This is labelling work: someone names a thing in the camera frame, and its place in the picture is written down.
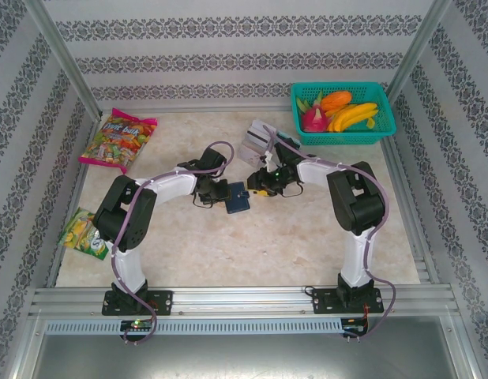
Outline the navy blue card holder wallet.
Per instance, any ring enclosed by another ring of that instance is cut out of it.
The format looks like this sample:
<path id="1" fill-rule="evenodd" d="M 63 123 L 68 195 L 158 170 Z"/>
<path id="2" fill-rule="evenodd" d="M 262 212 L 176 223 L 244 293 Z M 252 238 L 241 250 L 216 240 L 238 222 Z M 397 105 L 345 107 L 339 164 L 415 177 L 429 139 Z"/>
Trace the navy blue card holder wallet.
<path id="1" fill-rule="evenodd" d="M 244 212 L 250 209 L 250 194 L 246 190 L 244 182 L 234 182 L 228 185 L 230 196 L 225 200 L 228 214 Z"/>

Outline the clear acrylic card stand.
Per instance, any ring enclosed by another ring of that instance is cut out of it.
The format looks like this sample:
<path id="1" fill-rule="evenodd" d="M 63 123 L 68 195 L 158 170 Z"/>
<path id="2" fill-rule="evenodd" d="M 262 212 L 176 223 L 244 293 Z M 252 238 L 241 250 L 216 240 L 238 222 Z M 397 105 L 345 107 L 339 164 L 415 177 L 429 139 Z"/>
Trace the clear acrylic card stand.
<path id="1" fill-rule="evenodd" d="M 251 167 L 267 167 L 269 171 L 275 170 L 280 165 L 280 161 L 275 152 L 274 142 L 268 133 L 269 130 L 283 139 L 291 138 L 296 148 L 300 146 L 298 139 L 277 130 L 266 122 L 255 119 L 238 148 L 238 158 Z"/>

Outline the stack of grey plates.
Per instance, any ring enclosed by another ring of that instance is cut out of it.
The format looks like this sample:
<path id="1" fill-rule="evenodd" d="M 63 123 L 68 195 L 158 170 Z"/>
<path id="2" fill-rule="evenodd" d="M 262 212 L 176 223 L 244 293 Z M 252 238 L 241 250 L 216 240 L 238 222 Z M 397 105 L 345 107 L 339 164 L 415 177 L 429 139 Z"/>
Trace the stack of grey plates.
<path id="1" fill-rule="evenodd" d="M 300 142 L 299 140 L 293 138 L 287 133 L 283 133 L 280 131 L 276 132 L 276 137 L 282 141 L 284 141 L 286 144 L 289 144 L 292 148 L 299 150 L 300 149 Z"/>

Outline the white striped card stack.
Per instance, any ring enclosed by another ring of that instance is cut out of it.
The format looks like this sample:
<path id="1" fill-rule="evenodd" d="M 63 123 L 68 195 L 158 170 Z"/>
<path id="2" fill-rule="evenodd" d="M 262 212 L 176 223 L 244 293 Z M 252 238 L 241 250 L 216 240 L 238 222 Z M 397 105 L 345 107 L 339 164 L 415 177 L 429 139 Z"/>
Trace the white striped card stack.
<path id="1" fill-rule="evenodd" d="M 269 132 L 275 133 L 276 128 L 259 119 L 252 121 L 246 131 L 246 138 L 261 147 L 266 147 L 271 140 Z"/>

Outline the pink dragon fruit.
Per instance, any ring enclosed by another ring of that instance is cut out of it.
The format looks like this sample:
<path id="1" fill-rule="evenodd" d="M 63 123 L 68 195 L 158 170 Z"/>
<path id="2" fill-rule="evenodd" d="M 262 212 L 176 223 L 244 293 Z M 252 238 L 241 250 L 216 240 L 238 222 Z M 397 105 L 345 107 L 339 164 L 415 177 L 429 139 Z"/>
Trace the pink dragon fruit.
<path id="1" fill-rule="evenodd" d="M 324 133 L 328 128 L 328 118 L 320 105 L 313 105 L 301 116 L 301 128 L 305 133 Z"/>

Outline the teal plastic basket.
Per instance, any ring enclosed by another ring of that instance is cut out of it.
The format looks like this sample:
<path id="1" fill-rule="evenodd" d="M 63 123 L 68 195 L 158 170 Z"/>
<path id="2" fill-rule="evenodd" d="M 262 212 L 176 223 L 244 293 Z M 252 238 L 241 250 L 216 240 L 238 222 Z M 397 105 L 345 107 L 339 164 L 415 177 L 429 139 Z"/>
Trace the teal plastic basket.
<path id="1" fill-rule="evenodd" d="M 375 126 L 370 129 L 365 121 L 350 126 L 341 133 L 323 132 L 307 133 L 302 127 L 301 111 L 297 101 L 306 100 L 312 103 L 320 92 L 328 95 L 336 91 L 349 91 L 351 102 L 375 103 L 378 113 L 374 115 Z M 338 145 L 338 144 L 375 144 L 396 132 L 396 122 L 389 100 L 381 84 L 377 82 L 301 82 L 291 86 L 291 106 L 296 131 L 302 144 Z"/>

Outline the orange mango fruit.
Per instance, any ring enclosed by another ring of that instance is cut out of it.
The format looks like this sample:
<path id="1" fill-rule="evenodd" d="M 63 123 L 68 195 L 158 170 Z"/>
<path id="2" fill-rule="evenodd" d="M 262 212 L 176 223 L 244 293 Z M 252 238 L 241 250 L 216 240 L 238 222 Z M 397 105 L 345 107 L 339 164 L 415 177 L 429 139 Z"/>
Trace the orange mango fruit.
<path id="1" fill-rule="evenodd" d="M 347 105 L 352 100 L 349 91 L 332 92 L 322 98 L 320 105 L 323 111 L 333 111 Z"/>

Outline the yellow banana bunch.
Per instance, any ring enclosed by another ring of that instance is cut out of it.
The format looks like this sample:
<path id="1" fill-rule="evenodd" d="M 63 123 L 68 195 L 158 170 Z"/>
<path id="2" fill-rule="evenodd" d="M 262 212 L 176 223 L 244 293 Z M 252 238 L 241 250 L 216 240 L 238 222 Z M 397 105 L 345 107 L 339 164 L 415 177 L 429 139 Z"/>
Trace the yellow banana bunch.
<path id="1" fill-rule="evenodd" d="M 331 133 L 342 133 L 356 123 L 373 118 L 378 112 L 379 110 L 375 103 L 347 105 L 332 116 L 327 131 Z"/>

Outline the pink candy bag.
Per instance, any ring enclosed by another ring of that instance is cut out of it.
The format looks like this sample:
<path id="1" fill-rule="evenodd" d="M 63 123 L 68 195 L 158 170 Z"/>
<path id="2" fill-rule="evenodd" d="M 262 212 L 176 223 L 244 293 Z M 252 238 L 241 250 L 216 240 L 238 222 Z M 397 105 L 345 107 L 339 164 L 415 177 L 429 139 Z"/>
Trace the pink candy bag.
<path id="1" fill-rule="evenodd" d="M 83 164 L 119 169 L 125 174 L 156 127 L 156 118 L 138 118 L 113 108 L 100 130 L 78 158 Z"/>

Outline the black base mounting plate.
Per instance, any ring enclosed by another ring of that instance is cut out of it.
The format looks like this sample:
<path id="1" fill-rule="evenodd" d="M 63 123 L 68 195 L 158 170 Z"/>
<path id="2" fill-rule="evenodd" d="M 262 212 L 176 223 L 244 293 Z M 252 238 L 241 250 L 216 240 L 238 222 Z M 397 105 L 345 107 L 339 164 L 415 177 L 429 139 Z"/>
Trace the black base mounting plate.
<path id="1" fill-rule="evenodd" d="M 357 295 L 343 295 L 335 287 L 315 288 L 312 291 L 315 314 L 384 313 L 381 292 L 377 288 Z"/>
<path id="2" fill-rule="evenodd" d="M 153 308 L 156 315 L 169 316 L 173 292 L 147 290 L 144 301 Z M 105 293 L 101 313 L 104 316 L 146 316 L 151 314 L 145 306 L 120 291 L 107 291 Z"/>

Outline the green candy bag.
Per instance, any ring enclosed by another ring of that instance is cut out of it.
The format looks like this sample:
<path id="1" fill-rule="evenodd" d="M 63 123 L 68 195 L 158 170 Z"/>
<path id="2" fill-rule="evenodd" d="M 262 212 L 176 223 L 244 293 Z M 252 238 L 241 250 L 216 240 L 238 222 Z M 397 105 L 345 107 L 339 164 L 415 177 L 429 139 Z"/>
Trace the green candy bag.
<path id="1" fill-rule="evenodd" d="M 94 216 L 79 207 L 67 222 L 58 243 L 103 261 L 109 249 L 93 225 Z"/>

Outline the wide aluminium mounting rail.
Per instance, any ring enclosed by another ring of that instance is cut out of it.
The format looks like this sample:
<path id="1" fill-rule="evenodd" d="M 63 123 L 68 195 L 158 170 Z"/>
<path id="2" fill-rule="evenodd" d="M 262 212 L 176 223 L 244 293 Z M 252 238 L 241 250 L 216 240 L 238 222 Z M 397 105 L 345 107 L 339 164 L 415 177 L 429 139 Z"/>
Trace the wide aluminium mounting rail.
<path id="1" fill-rule="evenodd" d="M 29 317 L 101 318 L 105 287 L 55 287 L 35 290 Z M 313 299 L 302 287 L 172 287 L 172 318 L 315 317 Z M 391 317 L 460 315 L 448 284 L 396 287 Z"/>

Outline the aluminium frame rail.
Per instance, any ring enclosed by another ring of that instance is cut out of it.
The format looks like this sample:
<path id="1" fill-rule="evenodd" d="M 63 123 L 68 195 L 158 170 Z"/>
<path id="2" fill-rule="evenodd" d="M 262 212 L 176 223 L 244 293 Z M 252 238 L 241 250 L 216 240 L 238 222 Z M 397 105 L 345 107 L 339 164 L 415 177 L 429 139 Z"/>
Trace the aluminium frame rail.
<path id="1" fill-rule="evenodd" d="M 440 284 L 441 280 L 435 269 L 426 235 L 423 232 L 419 214 L 416 210 L 413 196 L 394 140 L 391 137 L 383 139 L 381 141 L 381 149 L 389 170 L 397 204 L 400 209 L 407 239 L 415 261 L 416 271 L 419 274 L 420 283 Z"/>
<path id="2" fill-rule="evenodd" d="M 77 177 L 73 183 L 70 202 L 68 203 L 68 208 L 66 209 L 66 216 L 62 222 L 62 229 L 57 239 L 56 250 L 54 251 L 54 256 L 48 267 L 47 276 L 43 283 L 43 287 L 52 288 L 56 284 L 56 280 L 58 278 L 58 271 L 61 266 L 63 255 L 66 249 L 66 247 L 60 242 L 60 238 L 63 236 L 63 231 L 65 226 L 67 225 L 70 218 L 78 208 L 87 171 L 88 171 L 88 165 L 85 163 L 80 163 L 77 172 Z"/>

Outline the aluminium frame post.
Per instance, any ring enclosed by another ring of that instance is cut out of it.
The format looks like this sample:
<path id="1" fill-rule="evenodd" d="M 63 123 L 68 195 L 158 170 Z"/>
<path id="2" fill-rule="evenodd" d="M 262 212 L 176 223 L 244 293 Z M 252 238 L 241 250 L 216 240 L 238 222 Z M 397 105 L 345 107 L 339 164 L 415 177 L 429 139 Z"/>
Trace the aluminium frame post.
<path id="1" fill-rule="evenodd" d="M 92 94 L 90 87 L 84 79 L 75 58 L 70 53 L 66 42 L 58 30 L 58 27 L 48 13 L 46 6 L 43 4 L 43 0 L 22 1 L 26 6 L 27 11 L 31 14 L 37 27 L 43 34 L 44 39 L 49 44 L 51 50 L 58 60 L 58 63 L 66 72 L 66 76 L 69 78 L 69 81 L 75 87 L 75 90 L 84 104 L 85 109 L 94 119 L 100 118 L 102 111 L 99 108 L 95 96 Z"/>
<path id="2" fill-rule="evenodd" d="M 391 105 L 396 102 L 400 91 L 405 85 L 411 71 L 426 48 L 442 17 L 449 8 L 452 0 L 433 0 L 431 6 L 422 20 L 419 29 L 412 40 L 403 61 L 400 63 L 394 78 L 387 87 L 386 94 Z"/>

